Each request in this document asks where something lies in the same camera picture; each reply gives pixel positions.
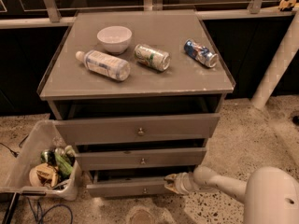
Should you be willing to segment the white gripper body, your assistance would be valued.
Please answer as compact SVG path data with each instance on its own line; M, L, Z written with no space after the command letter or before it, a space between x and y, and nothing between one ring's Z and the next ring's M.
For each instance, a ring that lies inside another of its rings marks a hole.
M195 191L192 173L179 173L175 179L175 188L179 194L189 194Z

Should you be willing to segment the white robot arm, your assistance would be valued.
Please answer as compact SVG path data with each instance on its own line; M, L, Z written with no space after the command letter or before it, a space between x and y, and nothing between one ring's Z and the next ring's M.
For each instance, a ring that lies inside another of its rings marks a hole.
M262 167L247 182L199 165L190 173L167 175L167 189L189 194L206 188L244 204L243 224L299 224L299 182L275 167Z

